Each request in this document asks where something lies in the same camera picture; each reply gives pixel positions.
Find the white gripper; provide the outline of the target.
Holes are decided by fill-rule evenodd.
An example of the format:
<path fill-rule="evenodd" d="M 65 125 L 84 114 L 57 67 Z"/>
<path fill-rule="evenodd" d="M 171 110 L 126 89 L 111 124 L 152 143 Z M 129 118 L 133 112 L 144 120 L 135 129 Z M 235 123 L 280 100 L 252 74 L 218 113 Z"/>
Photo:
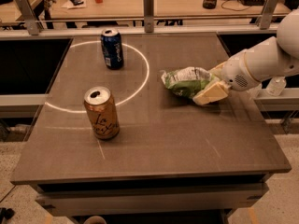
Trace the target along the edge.
<path fill-rule="evenodd" d="M 222 80 L 207 85 L 192 98 L 197 105 L 207 105 L 222 100 L 228 96 L 231 88 L 235 91 L 247 91 L 260 84 L 248 69 L 245 49 L 231 56 L 225 63 L 211 68 L 209 72 L 228 84 Z"/>

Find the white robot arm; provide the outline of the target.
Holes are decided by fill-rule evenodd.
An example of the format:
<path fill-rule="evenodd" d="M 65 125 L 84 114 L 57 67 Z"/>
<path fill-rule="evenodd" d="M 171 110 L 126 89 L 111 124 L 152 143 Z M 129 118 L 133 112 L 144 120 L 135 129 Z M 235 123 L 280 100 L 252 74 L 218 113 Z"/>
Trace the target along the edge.
<path fill-rule="evenodd" d="M 250 49 L 243 49 L 212 68 L 216 77 L 192 100 L 206 105 L 226 98 L 233 91 L 247 91 L 273 77 L 299 74 L 299 9 L 293 10 L 271 36 Z"/>

